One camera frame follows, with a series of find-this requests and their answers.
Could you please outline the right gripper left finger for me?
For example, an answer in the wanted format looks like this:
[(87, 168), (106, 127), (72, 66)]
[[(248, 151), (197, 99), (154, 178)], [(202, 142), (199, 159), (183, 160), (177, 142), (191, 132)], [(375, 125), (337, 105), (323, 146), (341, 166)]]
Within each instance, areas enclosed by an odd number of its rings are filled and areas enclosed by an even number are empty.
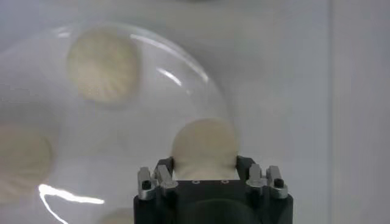
[(174, 158), (160, 159), (151, 173), (148, 167), (141, 167), (137, 173), (138, 198), (140, 200), (152, 200), (156, 197), (157, 191), (167, 196), (179, 185), (172, 175), (174, 171)]

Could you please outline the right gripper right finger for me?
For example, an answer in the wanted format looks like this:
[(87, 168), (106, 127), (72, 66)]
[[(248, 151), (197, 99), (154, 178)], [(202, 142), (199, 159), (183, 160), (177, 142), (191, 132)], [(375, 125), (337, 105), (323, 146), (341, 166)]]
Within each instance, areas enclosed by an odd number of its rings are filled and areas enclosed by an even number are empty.
[(250, 190), (258, 191), (260, 195), (268, 190), (271, 197), (277, 200), (288, 197), (288, 187), (278, 166), (269, 166), (263, 175), (260, 165), (252, 158), (237, 156), (236, 171), (239, 179), (244, 181)]

